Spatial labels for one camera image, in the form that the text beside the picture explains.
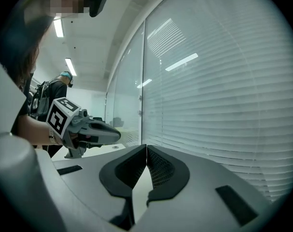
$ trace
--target black and white marker cube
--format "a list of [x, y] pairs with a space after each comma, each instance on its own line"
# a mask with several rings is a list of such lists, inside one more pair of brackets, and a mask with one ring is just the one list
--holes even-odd
[[63, 138], [64, 132], [74, 116], [79, 114], [80, 106], [63, 97], [53, 100], [50, 107], [47, 124], [60, 138]]

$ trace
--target ceiling light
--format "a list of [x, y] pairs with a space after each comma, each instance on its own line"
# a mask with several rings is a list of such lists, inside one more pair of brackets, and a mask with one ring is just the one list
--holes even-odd
[[63, 27], [61, 25], [61, 19], [54, 20], [53, 22], [54, 22], [56, 36], [58, 36], [58, 37], [64, 37]]
[[191, 61], [191, 60], [193, 60], [194, 58], [197, 58], [197, 57], [198, 57], [197, 53], [194, 53], [194, 54], [192, 54], [192, 55], [180, 60], [179, 62], [169, 66], [168, 68], [166, 68], [166, 70], [169, 72], [169, 71], [173, 70], [174, 68], [176, 68], [176, 67], [178, 67], [178, 66], [180, 66], [182, 64], [185, 64], [186, 62]]
[[147, 85], [151, 81], [152, 81], [152, 79], [147, 79], [144, 83], [138, 85], [137, 88], [142, 88], [142, 87], [144, 87], [145, 85]]
[[73, 63], [71, 62], [71, 59], [70, 58], [66, 58], [65, 61], [66, 61], [66, 64], [67, 64], [67, 66], [69, 68], [70, 73], [72, 75], [74, 75], [74, 76], [77, 76], [77, 74], [75, 73], [75, 70], [73, 68]]

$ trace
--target white horizontal blind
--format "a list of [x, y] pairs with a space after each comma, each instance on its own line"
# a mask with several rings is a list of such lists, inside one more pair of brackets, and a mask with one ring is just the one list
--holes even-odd
[[269, 0], [164, 0], [146, 20], [143, 143], [293, 187], [293, 36]]
[[117, 85], [117, 70], [115, 71], [106, 96], [105, 122], [113, 126], [114, 98]]
[[121, 132], [118, 143], [125, 146], [139, 144], [139, 94], [144, 28], [135, 33], [118, 64], [114, 102], [114, 127]]

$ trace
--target backpack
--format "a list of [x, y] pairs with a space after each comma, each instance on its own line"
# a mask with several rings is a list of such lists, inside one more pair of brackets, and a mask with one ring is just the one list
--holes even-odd
[[38, 119], [40, 116], [46, 116], [49, 113], [51, 85], [61, 80], [52, 79], [48, 82], [43, 82], [37, 85], [36, 93], [34, 94], [30, 105], [30, 116]]

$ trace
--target ceiling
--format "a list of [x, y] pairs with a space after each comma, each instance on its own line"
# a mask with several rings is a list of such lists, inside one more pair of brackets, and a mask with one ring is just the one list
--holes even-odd
[[149, 0], [107, 0], [95, 18], [87, 12], [63, 18], [64, 37], [52, 25], [40, 46], [34, 78], [39, 82], [57, 76], [71, 58], [77, 73], [74, 88], [106, 91], [109, 74], [123, 38]]

